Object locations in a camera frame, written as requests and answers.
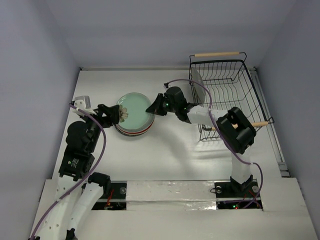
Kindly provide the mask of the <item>white bowl plate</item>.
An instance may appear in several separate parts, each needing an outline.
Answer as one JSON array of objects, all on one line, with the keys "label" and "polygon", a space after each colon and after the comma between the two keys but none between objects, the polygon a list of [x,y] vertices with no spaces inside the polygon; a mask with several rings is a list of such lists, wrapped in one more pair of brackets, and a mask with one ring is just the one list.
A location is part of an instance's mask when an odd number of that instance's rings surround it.
[{"label": "white bowl plate", "polygon": [[140,132],[147,131],[154,123],[154,120],[155,120],[155,118],[151,117],[145,124],[138,127],[137,129],[129,129],[129,127],[123,127],[121,124],[117,124],[116,127],[125,133],[130,133],[130,134],[140,133]]}]

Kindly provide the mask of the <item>blue floral plate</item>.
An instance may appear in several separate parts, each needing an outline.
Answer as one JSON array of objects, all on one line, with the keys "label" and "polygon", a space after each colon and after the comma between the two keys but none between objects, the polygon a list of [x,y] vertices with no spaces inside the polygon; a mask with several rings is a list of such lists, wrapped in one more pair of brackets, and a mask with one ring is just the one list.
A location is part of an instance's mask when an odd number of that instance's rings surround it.
[{"label": "blue floral plate", "polygon": [[124,132],[119,128],[115,128],[121,135],[126,136],[126,137],[138,137],[138,136],[142,136],[144,134],[146,134],[149,130],[145,130],[142,132]]}]

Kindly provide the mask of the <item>light green plate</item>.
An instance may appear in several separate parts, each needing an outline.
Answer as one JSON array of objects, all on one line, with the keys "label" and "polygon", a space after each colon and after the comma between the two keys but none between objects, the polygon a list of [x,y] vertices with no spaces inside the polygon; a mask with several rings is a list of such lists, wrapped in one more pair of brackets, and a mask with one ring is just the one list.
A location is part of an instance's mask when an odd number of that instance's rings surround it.
[{"label": "light green plate", "polygon": [[146,109],[151,105],[148,97],[138,92],[130,92],[122,96],[116,103],[119,105],[120,120],[118,124],[129,129],[137,129],[154,117]]}]

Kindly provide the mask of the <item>red and teal plate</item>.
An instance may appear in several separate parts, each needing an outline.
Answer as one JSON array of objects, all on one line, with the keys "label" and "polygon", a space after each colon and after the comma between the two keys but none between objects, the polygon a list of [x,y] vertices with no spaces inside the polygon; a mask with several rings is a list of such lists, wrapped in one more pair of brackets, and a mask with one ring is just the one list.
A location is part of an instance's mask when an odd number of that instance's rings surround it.
[{"label": "red and teal plate", "polygon": [[116,129],[126,135],[126,136],[140,136],[145,134],[153,125],[153,122],[149,124],[147,127],[144,127],[142,130],[123,130],[119,125],[116,126]]}]

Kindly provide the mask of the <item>black wire dish rack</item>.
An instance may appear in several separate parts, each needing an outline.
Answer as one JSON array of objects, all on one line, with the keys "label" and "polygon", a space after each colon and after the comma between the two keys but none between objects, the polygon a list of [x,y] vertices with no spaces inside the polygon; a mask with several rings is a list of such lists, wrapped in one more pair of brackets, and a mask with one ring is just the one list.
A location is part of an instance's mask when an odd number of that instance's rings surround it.
[{"label": "black wire dish rack", "polygon": [[195,53],[189,56],[189,84],[193,102],[198,103],[195,81],[192,80],[191,67],[200,73],[206,101],[203,107],[212,104],[216,110],[229,110],[238,107],[251,123],[264,123],[257,126],[256,140],[270,143],[268,124],[273,118],[266,115],[258,90],[246,66],[247,54],[243,51]]}]

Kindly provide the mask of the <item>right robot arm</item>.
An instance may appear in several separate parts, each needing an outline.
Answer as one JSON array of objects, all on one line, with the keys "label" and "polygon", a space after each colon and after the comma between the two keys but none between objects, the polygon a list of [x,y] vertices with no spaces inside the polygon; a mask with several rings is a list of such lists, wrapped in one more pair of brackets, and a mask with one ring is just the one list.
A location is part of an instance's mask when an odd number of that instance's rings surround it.
[{"label": "right robot arm", "polygon": [[235,196],[242,196],[248,191],[253,180],[250,167],[251,146],[257,132],[238,107],[216,110],[190,103],[187,102],[182,90],[173,86],[165,93],[159,93],[146,112],[158,116],[174,113],[182,122],[215,128],[231,152],[231,192]]}]

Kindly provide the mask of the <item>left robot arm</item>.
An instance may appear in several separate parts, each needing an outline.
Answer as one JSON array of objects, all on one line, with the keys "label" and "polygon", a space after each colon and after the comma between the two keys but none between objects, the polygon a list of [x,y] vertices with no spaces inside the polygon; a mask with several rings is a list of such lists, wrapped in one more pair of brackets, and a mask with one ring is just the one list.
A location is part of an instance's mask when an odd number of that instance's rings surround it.
[{"label": "left robot arm", "polygon": [[100,104],[92,110],[78,100],[69,106],[80,120],[67,128],[54,202],[34,227],[31,240],[76,240],[97,200],[112,194],[110,176],[95,171],[104,154],[95,158],[93,152],[100,137],[106,149],[105,129],[119,123],[120,106]]}]

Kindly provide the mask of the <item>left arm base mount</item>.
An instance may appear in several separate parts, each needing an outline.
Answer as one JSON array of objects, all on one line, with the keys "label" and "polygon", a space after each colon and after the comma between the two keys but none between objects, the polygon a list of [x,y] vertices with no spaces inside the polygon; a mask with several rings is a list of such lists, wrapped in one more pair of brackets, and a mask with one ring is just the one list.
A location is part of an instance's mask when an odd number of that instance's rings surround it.
[{"label": "left arm base mount", "polygon": [[122,211],[127,209],[126,181],[111,181],[109,175],[94,172],[88,177],[88,183],[96,183],[103,188],[103,194],[93,205],[92,210]]}]

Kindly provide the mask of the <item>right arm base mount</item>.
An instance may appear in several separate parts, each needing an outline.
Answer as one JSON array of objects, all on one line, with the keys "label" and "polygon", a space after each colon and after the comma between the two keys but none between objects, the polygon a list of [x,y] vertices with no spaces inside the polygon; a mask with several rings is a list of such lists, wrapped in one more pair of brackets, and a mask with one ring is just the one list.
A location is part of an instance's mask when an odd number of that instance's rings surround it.
[{"label": "right arm base mount", "polygon": [[215,194],[218,210],[263,209],[259,186],[253,175],[243,184],[230,180],[214,183],[210,193]]}]

